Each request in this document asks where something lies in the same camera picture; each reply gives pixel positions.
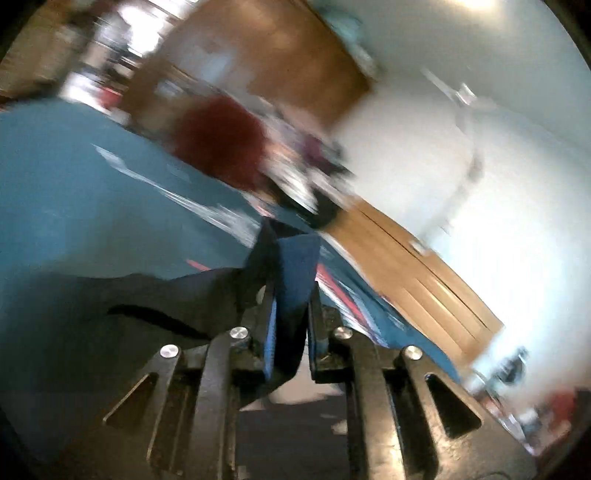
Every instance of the metal frame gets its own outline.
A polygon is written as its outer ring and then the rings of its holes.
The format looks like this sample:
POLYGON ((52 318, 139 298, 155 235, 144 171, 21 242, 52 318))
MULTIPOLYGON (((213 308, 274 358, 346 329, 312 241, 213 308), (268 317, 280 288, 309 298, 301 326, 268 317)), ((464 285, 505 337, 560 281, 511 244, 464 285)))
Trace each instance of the metal frame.
MULTIPOLYGON (((236 416, 269 380, 274 296, 268 284, 242 324, 209 345, 163 347, 105 416, 106 430, 144 446, 156 478, 235 478, 236 416)), ((525 449, 420 349, 374 345, 323 307, 317 288, 304 321, 313 379, 345 385, 352 480, 533 478, 525 449)))

